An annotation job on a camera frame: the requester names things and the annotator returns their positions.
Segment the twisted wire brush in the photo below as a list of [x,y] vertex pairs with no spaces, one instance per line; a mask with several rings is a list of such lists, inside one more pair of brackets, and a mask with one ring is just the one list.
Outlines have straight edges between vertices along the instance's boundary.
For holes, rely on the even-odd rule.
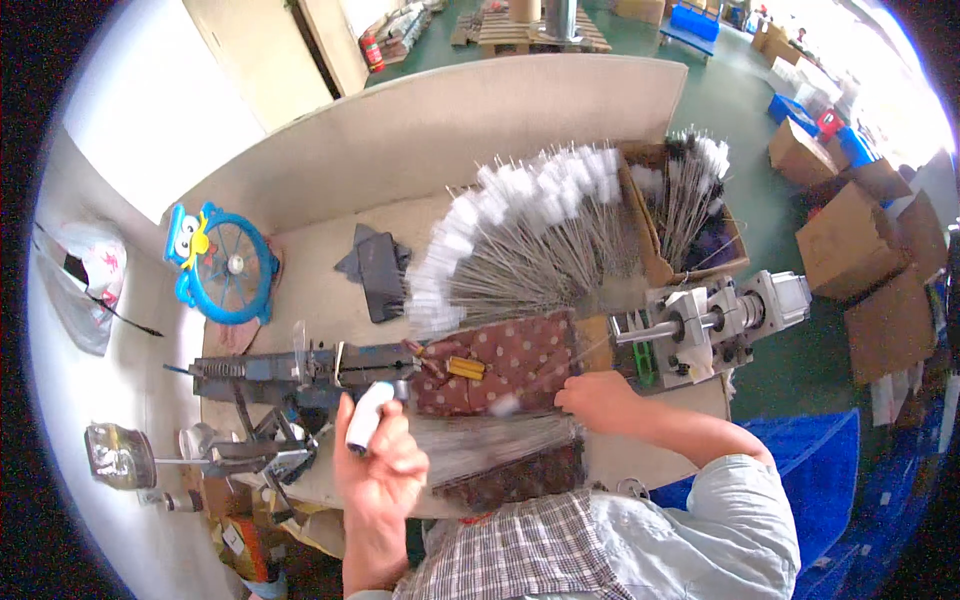
[[652,213],[660,255],[679,272],[707,219],[723,206],[721,179],[730,168],[730,149],[690,130],[674,134],[665,146],[664,172],[635,166],[631,174]]
[[410,434],[430,457],[431,487],[569,444],[583,434],[569,415],[410,420]]
[[480,166],[408,270],[405,312],[421,335],[574,308],[581,317],[642,302],[635,218],[616,149],[550,148]]

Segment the light blue shirt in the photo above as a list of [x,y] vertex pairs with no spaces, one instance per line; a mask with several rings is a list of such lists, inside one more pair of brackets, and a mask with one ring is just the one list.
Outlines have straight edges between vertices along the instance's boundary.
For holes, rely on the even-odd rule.
[[[687,511],[594,492],[590,510],[613,572],[636,600],[743,600],[793,595],[800,546],[790,504],[773,467],[736,454],[697,474]],[[385,600],[359,591],[349,600]],[[523,600],[586,600],[583,594]]]

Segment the factory floor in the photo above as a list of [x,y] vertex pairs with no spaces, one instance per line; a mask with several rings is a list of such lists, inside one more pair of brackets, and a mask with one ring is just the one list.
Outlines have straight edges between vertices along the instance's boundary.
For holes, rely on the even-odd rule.
[[[367,86],[427,69],[480,60],[480,48],[450,45],[457,16],[479,3],[453,2],[438,13],[404,62],[370,76]],[[677,41],[658,46],[657,28],[613,14],[607,3],[583,3],[614,54],[675,60],[689,67],[671,131],[692,126],[706,130],[731,147],[731,170],[725,198],[741,230],[751,267],[744,276],[766,269],[802,273],[804,265],[794,232],[804,211],[791,196],[799,186],[770,167],[767,142],[777,126],[766,112],[773,95],[764,78],[770,69],[750,46],[751,37],[723,26],[714,57]],[[815,299],[810,321],[756,343],[753,364],[736,371],[732,401],[734,420],[795,417],[861,410],[861,472],[888,443],[883,428],[874,429],[869,394],[851,382],[850,354],[841,307]],[[860,477],[862,486],[864,477]]]

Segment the brown polka dot cloth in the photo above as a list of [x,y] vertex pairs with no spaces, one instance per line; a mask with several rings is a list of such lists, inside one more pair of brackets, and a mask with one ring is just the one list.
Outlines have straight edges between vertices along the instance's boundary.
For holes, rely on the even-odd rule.
[[449,481],[433,494],[480,513],[504,504],[570,492],[587,481],[583,442],[576,440],[483,473]]
[[[575,348],[572,317],[571,311],[557,311],[461,331],[431,343],[422,358],[439,368],[424,368],[412,377],[411,398],[419,412],[437,417],[483,415],[504,403],[517,412],[551,410],[553,396],[577,374],[570,364]],[[483,363],[483,378],[447,373],[451,356]]]

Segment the blue owl fan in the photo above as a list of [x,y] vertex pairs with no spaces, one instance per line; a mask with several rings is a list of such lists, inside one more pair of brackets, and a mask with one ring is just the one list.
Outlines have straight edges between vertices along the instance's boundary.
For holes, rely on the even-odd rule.
[[164,258],[182,268],[177,298],[209,319],[226,325],[270,320],[279,261],[247,219],[213,203],[204,204],[197,216],[177,204]]

